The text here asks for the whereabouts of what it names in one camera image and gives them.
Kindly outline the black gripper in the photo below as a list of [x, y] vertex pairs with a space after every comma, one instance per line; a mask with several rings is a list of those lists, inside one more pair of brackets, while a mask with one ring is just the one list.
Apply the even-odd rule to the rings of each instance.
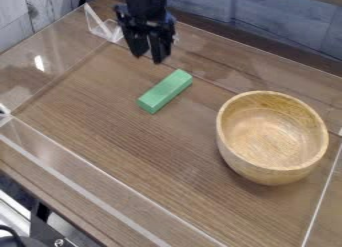
[[161, 64], [171, 55], [175, 35], [175, 18], [167, 11], [167, 0], [124, 0], [114, 6], [114, 11], [132, 55], [139, 58], [151, 47], [154, 63]]

